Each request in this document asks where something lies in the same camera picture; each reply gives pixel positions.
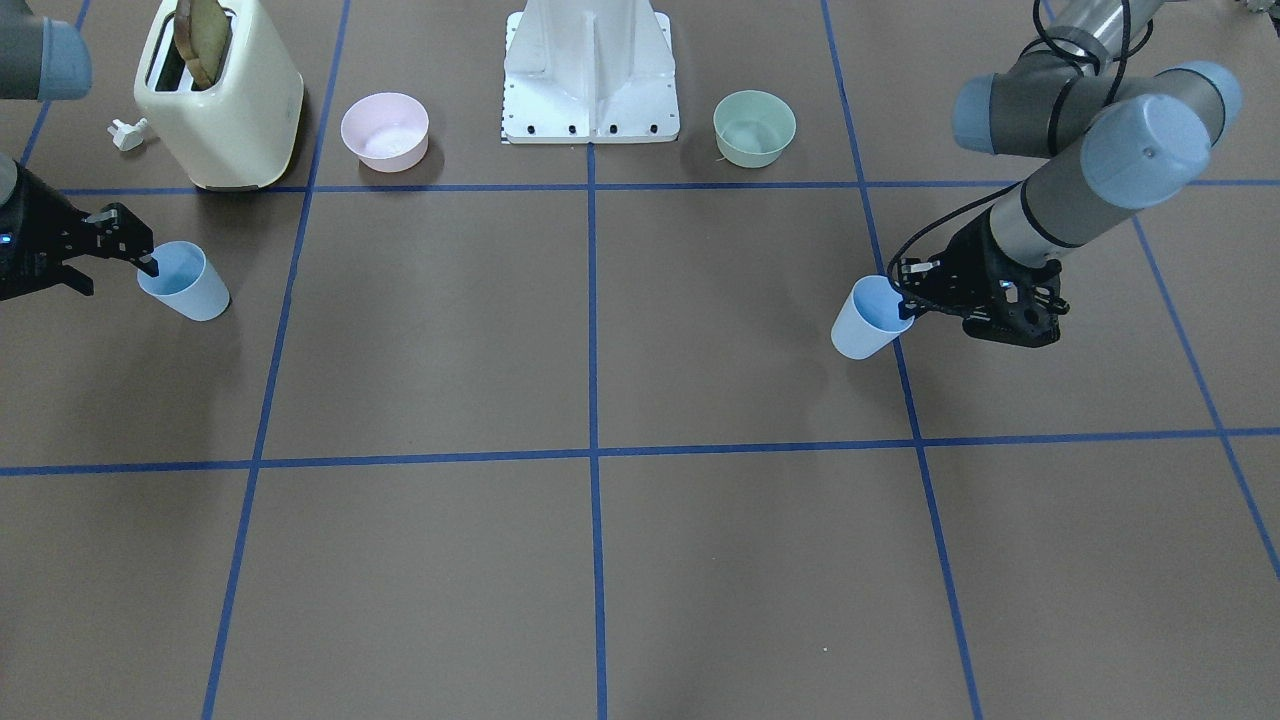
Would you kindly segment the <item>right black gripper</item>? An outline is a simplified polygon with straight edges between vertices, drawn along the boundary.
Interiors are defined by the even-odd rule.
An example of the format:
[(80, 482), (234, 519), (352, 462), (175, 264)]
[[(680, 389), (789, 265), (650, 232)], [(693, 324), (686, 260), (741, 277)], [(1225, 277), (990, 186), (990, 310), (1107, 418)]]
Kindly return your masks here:
[(4, 301), (55, 286), (93, 295), (93, 281), (65, 264), (84, 255), (128, 261), (143, 275), (159, 277), (154, 232), (123, 204), (81, 211), (14, 160), (1, 161), (1, 200)]

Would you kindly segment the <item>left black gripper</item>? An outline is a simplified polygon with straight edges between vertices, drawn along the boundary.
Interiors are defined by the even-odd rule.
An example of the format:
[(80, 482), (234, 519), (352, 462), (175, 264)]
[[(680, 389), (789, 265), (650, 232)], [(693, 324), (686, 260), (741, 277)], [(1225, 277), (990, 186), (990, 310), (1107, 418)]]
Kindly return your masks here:
[(1041, 348), (1059, 342), (1059, 318), (1069, 313), (1061, 295), (1062, 263), (1057, 259), (1024, 265), (996, 242), (988, 215), (980, 215), (928, 260), (901, 258), (890, 272), (896, 283), (918, 283), (925, 275), (925, 299), (902, 295), (899, 319), (913, 322), (934, 311), (963, 319), (975, 340)]

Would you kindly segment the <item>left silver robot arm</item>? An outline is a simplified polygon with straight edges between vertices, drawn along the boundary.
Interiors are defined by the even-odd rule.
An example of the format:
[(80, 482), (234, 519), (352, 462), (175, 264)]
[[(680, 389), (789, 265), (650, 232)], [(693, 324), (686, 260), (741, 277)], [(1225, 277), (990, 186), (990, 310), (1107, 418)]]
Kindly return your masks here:
[(1210, 164), (1243, 109), (1238, 78), (1213, 61), (1129, 76), (1157, 1), (1070, 1), (1002, 73), (978, 76), (952, 109), (955, 142), (1037, 158), (1025, 179), (968, 205), (947, 246), (900, 249), (887, 277), (896, 316), (956, 316), (975, 340), (1028, 348), (1060, 340), (1070, 304), (1064, 259), (1175, 197)]

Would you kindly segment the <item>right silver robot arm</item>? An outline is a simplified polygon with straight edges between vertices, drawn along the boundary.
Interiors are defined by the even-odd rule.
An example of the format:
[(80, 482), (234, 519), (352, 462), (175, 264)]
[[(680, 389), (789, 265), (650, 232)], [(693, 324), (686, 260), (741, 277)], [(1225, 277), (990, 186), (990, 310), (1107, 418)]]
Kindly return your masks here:
[[(1, 96), (51, 102), (84, 97), (92, 60), (81, 32), (24, 1), (3, 3)], [(93, 281), (70, 266), (92, 256), (159, 274), (154, 233), (134, 213), (111, 202), (96, 213), (78, 209), (13, 158), (1, 159), (1, 297), (18, 299), (56, 286), (93, 295)]]

